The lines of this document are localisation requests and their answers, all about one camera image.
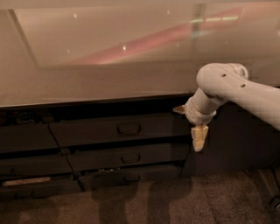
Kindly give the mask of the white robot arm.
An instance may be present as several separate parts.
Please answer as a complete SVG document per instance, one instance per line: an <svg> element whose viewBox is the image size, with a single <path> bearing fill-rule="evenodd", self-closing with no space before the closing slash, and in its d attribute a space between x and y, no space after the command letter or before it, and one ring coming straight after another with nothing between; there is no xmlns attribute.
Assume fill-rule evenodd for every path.
<svg viewBox="0 0 280 224"><path fill-rule="evenodd" d="M226 102L233 102L252 115L280 130L280 89L253 82L247 68L241 64L210 63L197 73L198 89L183 105L172 109L184 115L192 124L192 146L203 149L207 125L216 110Z"/></svg>

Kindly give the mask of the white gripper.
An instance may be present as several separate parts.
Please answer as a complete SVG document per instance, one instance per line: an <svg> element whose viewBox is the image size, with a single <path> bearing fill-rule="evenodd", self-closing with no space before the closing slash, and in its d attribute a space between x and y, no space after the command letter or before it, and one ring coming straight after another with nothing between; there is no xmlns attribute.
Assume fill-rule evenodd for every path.
<svg viewBox="0 0 280 224"><path fill-rule="evenodd" d="M199 112L190 98L185 105L179 105L172 109L174 113L185 114L187 120L196 125L191 128L192 136L192 146L196 152L202 151L208 133L208 126L206 124L210 123L213 117L216 115L216 112L210 114L203 114Z"/></svg>

